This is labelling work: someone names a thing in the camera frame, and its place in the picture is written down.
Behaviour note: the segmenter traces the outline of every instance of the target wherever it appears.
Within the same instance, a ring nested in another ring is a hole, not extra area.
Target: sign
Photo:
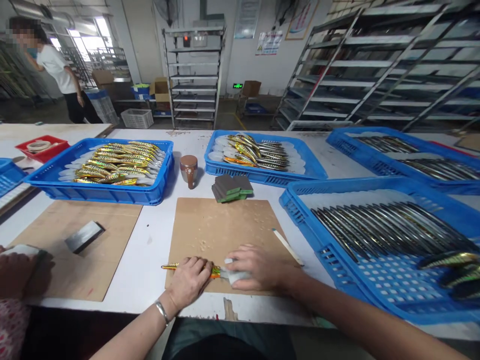
[[[291,18],[285,40],[303,40],[319,5],[319,0],[300,0]]]
[[[259,20],[261,0],[240,0],[236,10],[234,39],[253,39]]]
[[[258,37],[255,55],[277,55],[280,42],[282,41],[282,35],[283,32],[281,30],[261,32]]]

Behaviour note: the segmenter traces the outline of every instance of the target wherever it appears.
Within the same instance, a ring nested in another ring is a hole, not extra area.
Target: white t-shirt
[[[62,94],[77,92],[72,78],[64,69],[64,67],[69,66],[69,63],[56,48],[51,45],[44,45],[36,57],[36,63],[43,66],[46,72],[55,79]]]

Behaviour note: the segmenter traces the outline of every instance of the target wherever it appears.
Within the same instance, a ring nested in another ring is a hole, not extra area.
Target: silver bracelet
[[[160,314],[163,315],[163,318],[165,319],[165,326],[168,326],[170,324],[169,318],[167,317],[167,313],[160,301],[155,301],[156,308],[160,312]]]

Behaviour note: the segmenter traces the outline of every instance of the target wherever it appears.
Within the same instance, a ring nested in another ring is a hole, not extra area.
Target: ceiling pipe
[[[99,36],[97,27],[93,22],[81,18],[73,18],[66,12],[50,10],[45,5],[36,5],[25,0],[9,0],[11,6],[19,16],[38,19],[44,23],[58,24],[69,30],[91,36]]]

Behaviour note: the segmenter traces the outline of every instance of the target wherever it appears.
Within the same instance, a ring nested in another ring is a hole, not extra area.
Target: pink patterned sleeve
[[[0,300],[0,360],[20,359],[29,318],[30,309],[20,300]]]

